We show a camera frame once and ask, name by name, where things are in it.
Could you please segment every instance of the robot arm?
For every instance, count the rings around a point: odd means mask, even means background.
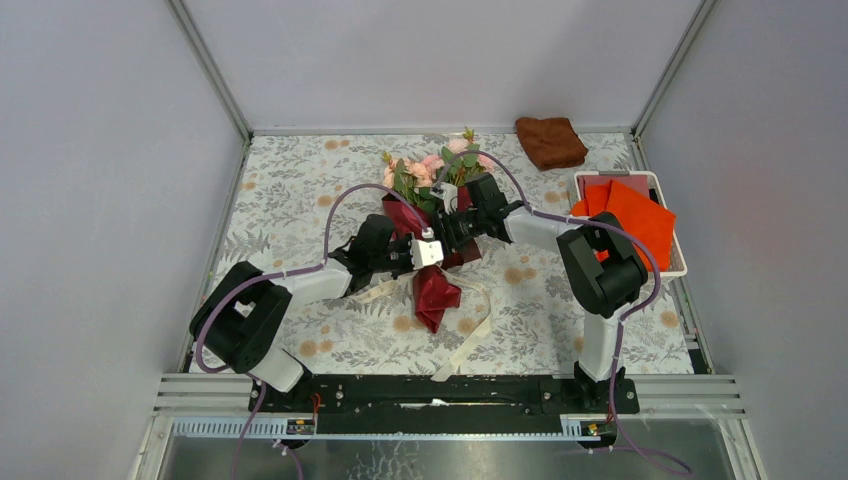
[[[572,292],[586,310],[585,344],[575,375],[582,372],[595,383],[609,379],[614,374],[610,370],[618,317],[638,299],[639,290],[648,279],[636,249],[606,230],[541,218],[518,208],[522,206],[520,202],[508,204],[490,174],[479,175],[466,185],[472,208],[437,215],[434,228],[445,255],[460,250],[470,238],[483,232],[507,242],[559,253]],[[609,212],[602,212],[593,220],[621,228]],[[595,256],[600,251],[608,253],[604,261]]]
[[[374,273],[393,275],[442,260],[439,242],[411,235],[392,240],[395,227],[382,215],[369,215],[350,246],[330,253],[321,270],[256,283],[224,308],[206,336],[205,347],[235,373],[250,373],[280,392],[289,391],[308,370],[287,352],[272,348],[285,313],[319,301],[342,298],[368,286]],[[234,265],[192,319],[195,339],[212,310],[243,282],[262,275],[248,262]],[[236,304],[249,306],[246,315]]]

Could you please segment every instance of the flower bouquet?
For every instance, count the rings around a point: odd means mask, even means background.
[[[480,145],[474,143],[474,131],[466,128],[462,138],[451,140],[438,154],[427,155],[418,161],[394,157],[389,152],[384,152],[383,161],[386,167],[383,171],[383,185],[401,194],[418,210],[423,219],[430,222],[430,215],[439,205],[439,200],[430,195],[430,187],[443,170],[448,168],[444,181],[457,187],[456,209],[466,210],[471,200],[465,182],[479,173],[491,172],[494,162],[477,154],[464,155],[452,166],[451,162],[457,153],[479,149]],[[395,197],[383,197],[383,210],[394,222],[397,235],[411,233],[416,238],[421,238],[415,215]],[[480,249],[471,241],[462,252],[445,258],[442,268],[457,267],[479,258]],[[461,289],[448,283],[439,267],[421,269],[413,279],[415,316],[431,332],[436,333],[442,323],[445,309],[459,306],[460,293]]]

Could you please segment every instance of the black rail base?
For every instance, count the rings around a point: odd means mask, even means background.
[[[550,375],[311,375],[292,391],[268,389],[260,412],[309,415],[320,395],[321,434],[561,433],[561,414],[606,414],[604,398],[585,399],[574,378]],[[616,408],[639,413],[632,380],[619,378]],[[251,396],[250,408],[256,399]]]

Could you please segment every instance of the cable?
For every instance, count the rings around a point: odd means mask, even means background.
[[[287,447],[284,444],[278,444],[277,442],[279,442],[279,440],[276,440],[271,448],[277,448],[277,446],[280,445],[282,447],[284,456],[291,454],[292,458],[294,459],[294,466],[297,468],[297,480],[303,480],[303,463],[301,463],[300,457],[298,457],[297,453],[295,453],[295,451],[291,448]]]
[[[357,190],[363,189],[363,188],[376,188],[376,189],[383,190],[384,192],[387,192],[387,193],[393,195],[405,207],[409,208],[409,210],[413,213],[413,215],[415,215],[415,219],[418,220],[418,224],[421,225],[421,230],[425,230],[425,229],[430,228],[430,225],[428,225],[427,222],[425,222],[424,219],[421,218],[421,214],[418,213],[418,210],[412,208],[412,205],[409,204],[409,201],[407,201],[405,198],[403,198],[403,195],[399,194],[398,192],[392,190],[391,188],[385,187],[383,185],[377,185],[376,183],[363,183],[362,185],[356,185],[354,187],[348,188],[341,195],[339,195],[339,198],[336,199],[336,202],[333,203],[333,206],[330,208],[330,214],[327,216],[327,227],[324,229],[324,262],[325,263],[327,262],[327,257],[329,257],[329,255],[330,255],[330,224],[333,221],[333,216],[336,214],[336,208],[339,207],[339,205],[342,203],[342,200],[346,196],[350,195],[351,193],[353,193]]]
[[[553,213],[546,213],[546,212],[540,212],[540,211],[533,210],[533,207],[527,201],[527,196],[524,194],[524,190],[521,188],[521,185],[518,184],[518,180],[515,179],[515,176],[512,174],[512,172],[510,172],[509,169],[506,168],[506,165],[501,163],[500,160],[493,157],[492,155],[490,155],[486,152],[482,152],[480,150],[466,150],[464,152],[460,152],[460,153],[457,153],[456,155],[454,155],[453,160],[451,161],[450,165],[447,165],[447,166],[445,166],[444,169],[442,169],[442,173],[439,174],[439,177],[438,177],[438,179],[436,179],[436,182],[433,184],[433,187],[437,188],[442,183],[445,175],[447,174],[447,171],[450,169],[451,166],[453,166],[453,164],[457,160],[459,160],[461,157],[463,157],[465,155],[470,155],[470,154],[475,154],[475,153],[478,154],[478,155],[483,155],[484,157],[492,160],[499,167],[501,167],[501,170],[503,170],[504,173],[506,173],[506,175],[509,177],[509,179],[512,180],[513,185],[515,185],[516,190],[518,190],[518,195],[521,197],[521,201],[524,202],[524,207],[530,212],[531,215],[536,216],[536,217],[540,217],[540,218],[547,218],[549,220],[565,222],[565,223],[572,223],[572,224],[576,224],[576,225],[588,225],[588,226],[595,227],[595,228],[602,228],[604,230],[607,230],[609,232],[618,234],[618,235],[626,238],[628,241],[630,241],[631,243],[636,245],[636,247],[639,250],[641,250],[642,253],[645,254],[645,257],[648,259],[648,262],[651,264],[651,270],[652,270],[652,273],[654,275],[654,288],[653,288],[653,290],[651,290],[651,294],[648,295],[648,298],[646,298],[642,303],[639,303],[638,305],[635,305],[635,306],[631,307],[630,309],[628,309],[627,311],[625,311],[623,314],[621,314],[621,316],[618,319],[618,329],[616,331],[617,338],[616,338],[616,341],[615,341],[615,350],[614,350],[613,357],[612,357],[612,366],[610,368],[610,374],[614,375],[615,372],[618,371],[618,358],[619,358],[619,355],[621,354],[622,340],[624,339],[624,322],[625,322],[625,320],[627,320],[627,318],[630,317],[630,315],[632,315],[633,313],[647,307],[651,302],[653,302],[657,298],[657,296],[660,293],[660,287],[661,287],[661,281],[662,280],[660,278],[660,268],[659,268],[659,265],[657,264],[656,259],[651,254],[650,250],[648,250],[648,248],[645,246],[645,244],[643,244],[638,238],[634,237],[633,235],[625,232],[624,230],[622,230],[620,228],[614,227],[614,226],[606,224],[606,223],[596,222],[594,220],[582,219],[582,218],[577,218],[577,217],[564,217],[564,216],[561,216],[561,215],[555,215]],[[624,451],[633,451],[633,452],[639,454],[642,458],[645,459],[645,461],[647,461],[648,463],[650,463],[654,467],[656,467],[656,468],[658,468],[658,469],[660,469],[660,470],[662,470],[666,473],[669,473],[671,475],[676,475],[676,476],[680,476],[680,477],[692,477],[692,476],[694,476],[694,471],[692,470],[692,467],[687,465],[683,460],[680,460],[680,459],[678,459],[678,458],[674,457],[673,455],[668,454],[666,452],[662,452],[662,451],[654,450],[654,449],[649,449],[649,448],[639,447],[638,445],[636,445],[636,443],[633,442],[633,440],[630,438],[630,436],[627,434],[627,432],[624,431],[624,429],[621,427],[621,423],[618,421],[618,412],[615,409],[615,382],[612,381],[612,380],[610,381],[610,389],[609,389],[609,405],[610,405],[610,412],[612,413],[613,421],[615,421],[616,425],[618,426],[618,431],[621,432],[621,436],[624,437],[624,439],[627,441],[627,443],[630,444],[630,447],[619,447],[619,449],[624,450]],[[669,467],[657,462],[656,460],[651,459],[650,458],[651,455],[661,456],[661,457],[664,457],[668,460],[671,460],[672,462],[682,466],[685,471],[680,471],[680,470],[675,470],[673,468],[669,468]]]
[[[449,165],[446,164],[444,168],[442,168],[442,173],[439,174],[439,177],[436,179],[435,183],[433,183],[432,188],[439,188],[439,185],[441,185],[442,182],[445,180],[445,176],[448,174],[448,170],[450,170],[451,167],[453,167],[453,164],[456,163],[460,158],[466,155],[473,155],[475,153],[477,155],[483,155],[484,157],[495,162],[499,167],[501,167],[501,170],[503,170],[506,176],[508,176],[509,179],[512,180],[512,184],[515,185],[516,190],[518,190],[518,196],[521,197],[521,201],[524,202],[524,206],[528,207],[528,210],[530,210],[530,212],[532,213],[533,209],[529,207],[530,202],[527,201],[527,196],[524,195],[524,190],[521,188],[521,185],[518,184],[518,180],[515,179],[515,176],[512,174],[512,172],[510,172],[509,169],[506,168],[506,166],[501,163],[500,160],[482,150],[465,150],[454,155],[453,160],[451,160],[451,163]]]
[[[418,220],[418,223],[421,225],[422,230],[429,228],[429,226],[427,225],[427,222],[425,222],[424,219],[421,218],[421,215],[418,213],[418,211],[416,211],[414,208],[412,208],[412,205],[410,205],[409,202],[405,198],[403,198],[403,196],[401,196],[399,193],[395,192],[394,190],[392,190],[390,188],[384,187],[383,185],[377,185],[376,183],[365,183],[365,184],[362,184],[362,185],[356,185],[354,187],[351,187],[351,188],[345,190],[341,195],[339,195],[339,198],[337,198],[336,201],[333,203],[333,206],[330,208],[330,213],[327,216],[327,225],[326,225],[326,227],[324,227],[324,259],[321,263],[319,263],[317,265],[313,265],[311,267],[299,268],[299,269],[291,270],[291,271],[288,271],[288,272],[274,272],[274,273],[267,273],[265,275],[259,275],[258,277],[253,277],[249,280],[242,282],[239,286],[232,289],[229,293],[227,293],[227,295],[224,296],[223,299],[221,299],[220,302],[218,302],[218,305],[215,305],[215,308],[212,309],[212,312],[209,314],[209,317],[207,317],[206,321],[203,323],[203,327],[200,328],[200,333],[197,335],[197,344],[196,344],[195,349],[194,349],[194,360],[195,360],[195,362],[197,362],[197,366],[199,366],[201,370],[203,370],[206,373],[218,373],[218,372],[222,372],[222,371],[227,369],[226,365],[222,365],[220,367],[214,367],[214,368],[210,367],[209,365],[206,365],[206,362],[203,360],[203,346],[206,343],[206,336],[209,334],[209,329],[212,327],[212,322],[214,322],[215,319],[218,318],[218,315],[221,314],[221,312],[224,310],[224,308],[226,308],[226,306],[229,305],[238,296],[239,293],[243,292],[245,289],[247,289],[251,285],[255,285],[255,284],[257,284],[259,282],[263,282],[265,280],[275,280],[275,279],[278,279],[278,278],[293,277],[295,275],[303,275],[303,274],[306,274],[306,273],[313,273],[313,272],[317,272],[317,271],[324,268],[324,265],[327,263],[327,259],[330,257],[330,225],[333,222],[333,216],[336,213],[336,209],[339,207],[339,205],[342,203],[342,200],[345,197],[347,197],[351,193],[355,192],[356,190],[361,190],[363,188],[376,188],[376,189],[379,189],[379,190],[386,191],[391,195],[394,195],[395,198],[400,200],[401,203],[403,203],[406,207],[408,207],[412,211],[412,213],[415,215],[415,218]],[[265,399],[265,393],[267,392],[267,386],[266,386],[265,382],[263,382],[259,378],[255,377],[254,375],[251,375],[250,373],[247,373],[247,376],[252,378],[253,380],[256,380],[257,382],[259,382],[261,387],[260,387],[260,391],[259,391],[259,397],[257,397],[257,399],[256,399],[256,404],[254,405],[253,410],[251,410],[250,416],[247,417],[247,422],[245,422],[244,427],[242,427],[241,433],[239,434],[238,442],[236,443],[236,451],[233,454],[232,469],[230,471],[230,479],[231,480],[235,480],[235,478],[236,478],[236,469],[238,467],[238,458],[239,458],[239,453],[241,452],[241,445],[242,445],[242,442],[244,441],[244,436],[247,434],[247,430],[248,430],[248,428],[250,428],[250,424],[251,424],[251,422],[253,422],[253,418],[256,416],[256,413],[259,412],[259,408],[262,406],[262,401]],[[298,471],[300,472],[300,475],[301,475],[300,478],[303,478],[302,470],[300,468],[298,468]]]
[[[254,380],[258,380],[253,375],[248,374],[249,377]],[[238,459],[239,454],[241,453],[241,445],[244,443],[244,436],[247,435],[247,429],[250,427],[250,423],[253,422],[253,417],[256,416],[256,413],[259,412],[259,407],[262,405],[262,401],[265,400],[265,394],[268,392],[268,387],[265,385],[265,382],[261,382],[261,387],[259,387],[259,396],[256,397],[256,405],[253,406],[253,410],[250,411],[250,416],[247,417],[247,421],[244,422],[244,427],[242,427],[241,432],[239,433],[239,439],[236,441],[236,451],[233,452],[233,461],[230,463],[230,479],[235,480],[236,478],[236,470],[238,470]]]
[[[630,315],[632,315],[635,312],[642,310],[643,308],[647,307],[651,302],[653,302],[657,298],[657,296],[660,293],[660,287],[662,285],[661,284],[662,279],[660,278],[660,268],[659,268],[659,265],[657,264],[657,260],[654,258],[653,254],[651,254],[650,250],[648,250],[648,247],[646,247],[645,244],[643,244],[641,240],[639,240],[638,238],[634,237],[633,235],[631,235],[631,234],[625,232],[624,230],[617,228],[615,226],[612,226],[612,225],[609,225],[609,224],[606,224],[606,223],[603,223],[603,222],[596,222],[594,220],[587,220],[587,219],[577,218],[577,217],[563,217],[563,216],[560,216],[560,215],[555,215],[555,214],[546,213],[546,212],[539,212],[539,211],[534,212],[534,211],[531,210],[531,213],[534,216],[537,216],[537,217],[540,217],[540,218],[547,218],[549,220],[557,220],[557,221],[561,221],[561,222],[565,222],[565,223],[572,223],[572,224],[576,224],[576,225],[588,225],[588,226],[595,227],[595,228],[602,228],[602,229],[607,230],[609,232],[621,235],[622,237],[626,238],[628,241],[630,241],[634,245],[636,245],[636,247],[639,250],[641,250],[642,253],[645,254],[645,257],[648,259],[648,262],[651,264],[651,270],[652,270],[652,273],[654,275],[654,288],[651,290],[651,294],[648,295],[648,298],[646,298],[644,301],[642,301],[641,303],[634,305],[633,307],[629,308],[624,313],[622,313],[620,317],[618,317],[618,329],[616,331],[615,349],[613,351],[614,353],[613,353],[613,356],[612,356],[612,366],[610,367],[610,376],[611,377],[614,376],[615,372],[618,371],[618,359],[619,359],[619,355],[621,355],[621,346],[622,346],[622,341],[624,340],[624,322],[627,320],[628,317],[630,317]],[[642,458],[645,459],[645,461],[647,461],[648,463],[650,463],[654,467],[662,470],[663,472],[669,473],[671,475],[676,475],[676,476],[679,476],[679,477],[692,477],[692,476],[694,476],[695,473],[692,470],[692,467],[687,465],[686,462],[684,462],[683,460],[680,460],[679,458],[674,457],[673,455],[666,453],[666,452],[663,452],[663,451],[660,451],[660,450],[653,450],[653,449],[640,447],[640,446],[636,445],[636,443],[630,438],[630,435],[628,435],[627,432],[624,430],[624,428],[622,428],[621,422],[619,422],[619,420],[618,420],[618,412],[616,411],[616,408],[615,408],[615,382],[612,380],[612,378],[610,379],[610,388],[609,388],[609,406],[610,406],[610,411],[612,412],[613,421],[617,425],[619,433],[621,433],[621,436],[624,437],[624,440],[627,441],[627,443],[630,444],[630,447],[619,447],[619,448],[621,448],[621,449],[631,448],[633,452],[638,453]],[[675,470],[673,468],[669,468],[669,467],[659,463],[658,461],[650,458],[652,455],[667,458],[667,459],[673,461],[674,463],[682,466],[685,471],[680,471],[680,470]]]

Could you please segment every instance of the orange cloth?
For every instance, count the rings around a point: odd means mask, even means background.
[[[608,197],[603,197],[603,189],[608,188]],[[654,255],[660,271],[671,266],[671,243],[674,236],[674,213],[646,198],[636,190],[612,180],[610,186],[596,185],[586,187],[586,199],[580,200],[571,209],[575,216],[595,216],[606,210],[618,219],[625,231],[638,238]],[[650,271],[648,259],[637,248],[639,257]],[[606,252],[598,254],[598,259],[607,258]]]
[[[605,185],[591,185],[585,188],[586,203],[589,208],[590,217],[594,217],[607,209],[607,202],[610,197],[610,183],[612,183],[612,180]]]

